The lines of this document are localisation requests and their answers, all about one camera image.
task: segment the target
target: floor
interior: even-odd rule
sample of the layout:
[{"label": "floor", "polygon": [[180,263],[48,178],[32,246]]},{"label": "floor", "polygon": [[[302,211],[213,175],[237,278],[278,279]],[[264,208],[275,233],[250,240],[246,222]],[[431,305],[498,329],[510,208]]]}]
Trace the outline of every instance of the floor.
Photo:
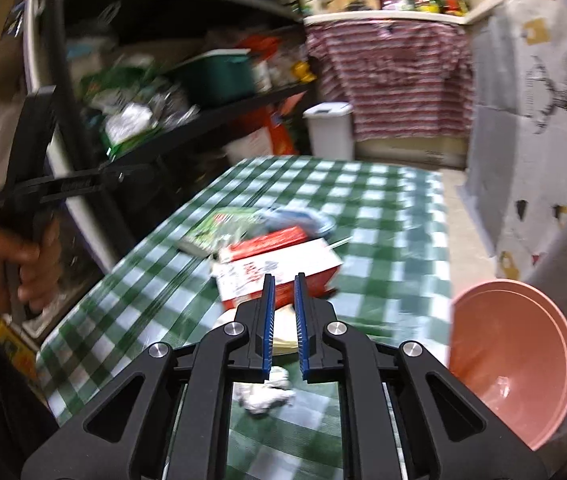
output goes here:
[{"label": "floor", "polygon": [[494,260],[470,219],[457,193],[457,186],[466,181],[463,171],[439,170],[443,180],[443,194],[448,206],[448,229],[451,262],[452,293],[457,296],[477,283],[495,277]]}]

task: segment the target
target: table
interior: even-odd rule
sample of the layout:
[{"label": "table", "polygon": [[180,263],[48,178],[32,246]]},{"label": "table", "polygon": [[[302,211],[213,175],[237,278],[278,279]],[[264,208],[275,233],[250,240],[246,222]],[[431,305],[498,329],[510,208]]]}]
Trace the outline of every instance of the table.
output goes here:
[{"label": "table", "polygon": [[[420,340],[447,361],[451,307],[443,185],[438,173],[290,156],[245,160],[163,222],[51,333],[39,379],[60,423],[149,344],[199,341],[223,309],[206,261],[175,242],[221,206],[310,206],[333,215],[343,266],[331,302],[377,341]],[[305,384],[296,355],[294,403],[253,418],[234,404],[227,479],[342,478],[334,384]]]}]

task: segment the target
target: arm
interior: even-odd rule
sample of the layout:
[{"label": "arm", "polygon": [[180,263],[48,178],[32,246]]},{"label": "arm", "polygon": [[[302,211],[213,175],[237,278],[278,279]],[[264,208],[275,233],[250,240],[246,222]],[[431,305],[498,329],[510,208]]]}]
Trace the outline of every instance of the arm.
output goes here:
[{"label": "arm", "polygon": [[19,299],[30,303],[34,312],[41,312],[58,292],[57,280],[62,275],[60,255],[59,224],[56,221],[46,229],[41,246],[0,229],[0,314],[10,311],[5,261],[20,265],[22,285],[18,291]]}]

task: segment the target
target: finger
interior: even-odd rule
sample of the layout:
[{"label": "finger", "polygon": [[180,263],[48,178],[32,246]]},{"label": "finger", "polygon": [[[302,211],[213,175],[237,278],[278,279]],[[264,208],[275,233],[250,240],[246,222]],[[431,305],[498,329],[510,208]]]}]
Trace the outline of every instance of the finger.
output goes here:
[{"label": "finger", "polygon": [[48,294],[36,298],[35,300],[30,300],[29,306],[30,310],[38,314],[43,309],[45,309],[48,305],[52,303],[57,294],[59,293],[59,288],[55,287],[54,290],[48,292]]},{"label": "finger", "polygon": [[57,286],[57,281],[62,275],[62,267],[52,266],[45,274],[29,283],[22,283],[17,290],[17,296],[22,303],[36,300],[40,296],[46,295]]},{"label": "finger", "polygon": [[46,270],[56,265],[61,255],[62,245],[59,240],[55,240],[50,246],[43,246],[39,259],[34,264],[21,266],[19,271],[21,282],[28,283],[36,280]]},{"label": "finger", "polygon": [[39,246],[0,228],[0,259],[16,264],[31,264],[39,257]]},{"label": "finger", "polygon": [[42,237],[42,246],[50,247],[59,240],[59,221],[53,218],[52,221],[46,226],[44,236]]}]

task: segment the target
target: trash can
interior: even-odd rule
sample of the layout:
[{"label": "trash can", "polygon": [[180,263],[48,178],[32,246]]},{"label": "trash can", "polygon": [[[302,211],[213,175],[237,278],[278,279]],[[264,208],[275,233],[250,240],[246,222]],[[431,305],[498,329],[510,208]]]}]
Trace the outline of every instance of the trash can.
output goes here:
[{"label": "trash can", "polygon": [[303,113],[313,155],[332,160],[355,158],[352,113],[348,103],[322,103]]}]

